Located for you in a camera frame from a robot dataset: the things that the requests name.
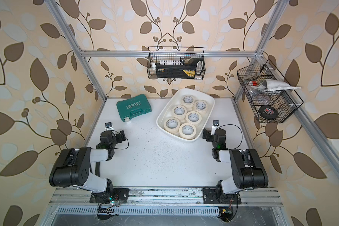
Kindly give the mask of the white plastic storage tray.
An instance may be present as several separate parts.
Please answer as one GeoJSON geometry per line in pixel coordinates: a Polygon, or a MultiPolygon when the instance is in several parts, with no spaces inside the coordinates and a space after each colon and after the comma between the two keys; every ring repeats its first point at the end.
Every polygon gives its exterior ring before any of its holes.
{"type": "MultiPolygon", "coordinates": [[[[178,139],[180,141],[183,141],[183,142],[194,142],[195,140],[197,140],[201,135],[202,135],[202,130],[204,129],[206,123],[208,122],[209,120],[209,117],[213,111],[213,108],[215,106],[215,99],[213,97],[211,97],[210,95],[207,95],[205,93],[202,93],[200,91],[196,91],[196,90],[193,90],[193,89],[181,89],[179,90],[171,99],[170,101],[167,103],[167,105],[164,107],[164,109],[161,111],[161,113],[159,114],[159,116],[157,117],[157,126],[164,132],[166,133],[167,135],[169,135],[171,138],[175,138],[175,139],[178,139]],[[171,134],[169,132],[167,132],[165,129],[164,129],[164,121],[170,117],[173,117],[172,114],[171,114],[171,110],[174,106],[176,105],[181,105],[181,98],[184,96],[184,95],[191,95],[193,96],[196,101],[197,100],[204,100],[206,101],[208,104],[209,104],[209,108],[208,108],[208,111],[206,114],[202,115],[202,121],[200,124],[198,125],[195,125],[196,129],[197,129],[197,133],[196,133],[196,136],[194,139],[191,139],[191,140],[187,140],[187,139],[183,139],[179,136],[179,132],[175,133],[175,134],[171,134]]],[[[187,112],[190,112],[190,111],[193,111],[192,107],[186,107],[187,109],[187,112]]],[[[179,120],[181,125],[183,123],[187,123],[185,121],[185,119],[183,120],[179,120]]]]}

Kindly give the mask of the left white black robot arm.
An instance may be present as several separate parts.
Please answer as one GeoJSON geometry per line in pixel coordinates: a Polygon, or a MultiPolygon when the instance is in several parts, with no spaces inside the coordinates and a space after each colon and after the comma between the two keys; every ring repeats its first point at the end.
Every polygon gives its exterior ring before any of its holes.
{"type": "Polygon", "coordinates": [[[96,148],[64,149],[60,152],[49,177],[53,187],[78,187],[93,194],[114,194],[110,179],[104,179],[91,172],[92,163],[112,160],[117,144],[126,141],[124,131],[106,130],[100,134],[100,143],[96,148]]]}

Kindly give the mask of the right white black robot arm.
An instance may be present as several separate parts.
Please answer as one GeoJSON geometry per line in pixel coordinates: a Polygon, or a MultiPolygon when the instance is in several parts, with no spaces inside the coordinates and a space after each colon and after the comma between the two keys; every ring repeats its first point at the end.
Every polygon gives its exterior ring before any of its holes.
{"type": "Polygon", "coordinates": [[[202,138],[211,142],[212,157],[217,162],[231,165],[232,176],[218,182],[217,196],[232,195],[242,190],[268,186],[268,175],[257,150],[227,148],[226,131],[221,128],[210,131],[203,129],[202,138]]]}

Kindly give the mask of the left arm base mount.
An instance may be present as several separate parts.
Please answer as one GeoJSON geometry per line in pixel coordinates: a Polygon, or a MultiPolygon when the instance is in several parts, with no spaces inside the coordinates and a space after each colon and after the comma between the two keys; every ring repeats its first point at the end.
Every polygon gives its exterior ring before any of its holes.
{"type": "Polygon", "coordinates": [[[110,204],[111,202],[126,202],[129,197],[129,188],[114,188],[112,192],[92,193],[90,203],[110,204]]]}

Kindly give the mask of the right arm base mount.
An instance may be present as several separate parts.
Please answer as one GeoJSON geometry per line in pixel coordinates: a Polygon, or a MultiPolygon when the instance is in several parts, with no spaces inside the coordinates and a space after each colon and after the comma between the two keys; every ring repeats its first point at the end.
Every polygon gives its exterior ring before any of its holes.
{"type": "Polygon", "coordinates": [[[225,194],[220,188],[204,187],[202,189],[204,204],[241,204],[240,195],[225,194]]]}

